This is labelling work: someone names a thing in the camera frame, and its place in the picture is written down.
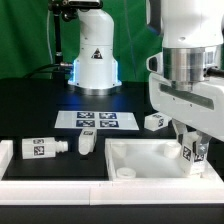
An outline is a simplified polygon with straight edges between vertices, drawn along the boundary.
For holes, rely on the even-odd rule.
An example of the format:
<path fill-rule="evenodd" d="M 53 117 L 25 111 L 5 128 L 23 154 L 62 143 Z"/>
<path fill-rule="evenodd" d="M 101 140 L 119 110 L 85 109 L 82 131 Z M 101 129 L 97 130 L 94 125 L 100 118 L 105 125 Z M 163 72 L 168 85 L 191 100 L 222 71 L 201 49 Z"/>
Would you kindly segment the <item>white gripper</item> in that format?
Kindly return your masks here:
<path fill-rule="evenodd" d="M 179 144 L 197 130 L 195 161 L 207 157 L 211 137 L 224 141 L 224 78 L 219 70 L 219 51 L 163 51 L 146 60 L 152 107 L 171 117 Z"/>

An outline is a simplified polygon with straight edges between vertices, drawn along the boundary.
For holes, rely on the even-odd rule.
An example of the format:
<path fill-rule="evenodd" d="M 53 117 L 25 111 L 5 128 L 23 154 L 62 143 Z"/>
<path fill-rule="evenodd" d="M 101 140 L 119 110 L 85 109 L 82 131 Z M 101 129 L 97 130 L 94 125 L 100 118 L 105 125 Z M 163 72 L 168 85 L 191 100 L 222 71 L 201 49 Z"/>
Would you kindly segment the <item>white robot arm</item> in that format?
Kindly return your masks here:
<path fill-rule="evenodd" d="M 137 0 L 120 24 L 121 59 L 149 72 L 149 100 L 158 112 L 196 130 L 196 153 L 224 140 L 224 0 Z M 123 68 L 113 56 L 115 21 L 97 7 L 77 9 L 80 50 L 68 85 L 87 95 L 120 89 Z"/>

